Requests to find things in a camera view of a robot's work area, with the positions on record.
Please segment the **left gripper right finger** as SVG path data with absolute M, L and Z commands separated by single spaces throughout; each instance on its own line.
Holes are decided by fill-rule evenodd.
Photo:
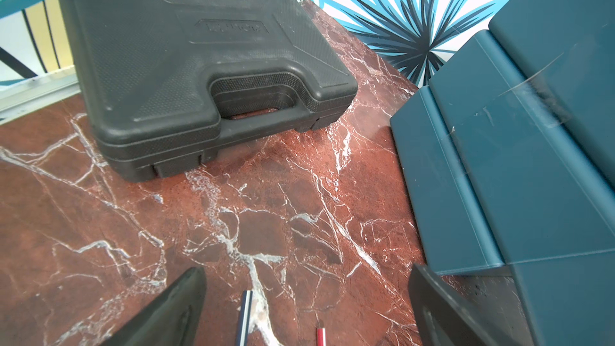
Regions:
M 426 265 L 413 265 L 408 292 L 423 345 L 518 344 Z

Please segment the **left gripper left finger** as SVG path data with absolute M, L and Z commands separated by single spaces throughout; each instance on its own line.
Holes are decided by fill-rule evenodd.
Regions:
M 104 345 L 193 345 L 207 292 L 201 267 L 187 269 Z

